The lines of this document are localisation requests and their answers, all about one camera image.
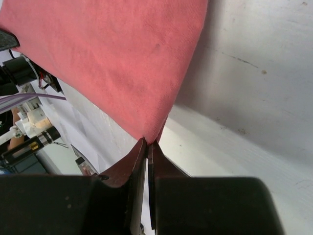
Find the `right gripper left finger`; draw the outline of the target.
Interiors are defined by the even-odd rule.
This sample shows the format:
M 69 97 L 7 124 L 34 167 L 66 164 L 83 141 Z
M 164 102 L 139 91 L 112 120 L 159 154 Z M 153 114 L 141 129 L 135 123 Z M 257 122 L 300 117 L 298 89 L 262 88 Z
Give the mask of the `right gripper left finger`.
M 0 178 L 3 235 L 138 235 L 145 139 L 98 175 L 11 174 Z

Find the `pink t shirt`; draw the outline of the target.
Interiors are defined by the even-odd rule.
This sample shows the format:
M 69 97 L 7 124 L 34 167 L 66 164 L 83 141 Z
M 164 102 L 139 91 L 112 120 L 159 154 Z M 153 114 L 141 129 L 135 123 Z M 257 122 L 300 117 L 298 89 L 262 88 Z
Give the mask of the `pink t shirt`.
M 207 13 L 205 0 L 5 0 L 23 53 L 135 139 L 159 140 Z

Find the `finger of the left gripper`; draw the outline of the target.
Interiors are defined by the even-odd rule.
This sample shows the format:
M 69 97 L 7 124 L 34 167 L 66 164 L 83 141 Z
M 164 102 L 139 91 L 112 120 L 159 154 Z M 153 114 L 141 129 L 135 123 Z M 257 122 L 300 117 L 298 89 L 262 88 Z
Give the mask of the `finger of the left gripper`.
M 19 46 L 19 40 L 14 34 L 3 29 L 0 30 L 0 51 L 5 51 Z

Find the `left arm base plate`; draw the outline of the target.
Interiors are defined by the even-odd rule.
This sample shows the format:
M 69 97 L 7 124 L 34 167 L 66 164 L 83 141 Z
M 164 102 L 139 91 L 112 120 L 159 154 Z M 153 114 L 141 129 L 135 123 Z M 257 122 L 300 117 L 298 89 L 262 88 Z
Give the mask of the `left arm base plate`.
M 1 95 L 16 94 L 18 87 L 33 81 L 36 81 L 42 90 L 51 86 L 56 92 L 62 91 L 55 76 L 24 55 L 4 61 L 0 66 Z

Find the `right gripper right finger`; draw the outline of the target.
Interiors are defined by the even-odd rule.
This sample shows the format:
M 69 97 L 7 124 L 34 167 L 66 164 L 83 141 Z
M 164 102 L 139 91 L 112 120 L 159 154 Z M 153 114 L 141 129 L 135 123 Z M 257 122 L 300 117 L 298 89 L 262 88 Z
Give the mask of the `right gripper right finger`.
M 282 235 L 266 185 L 255 177 L 191 177 L 154 142 L 148 149 L 151 227 L 158 235 Z

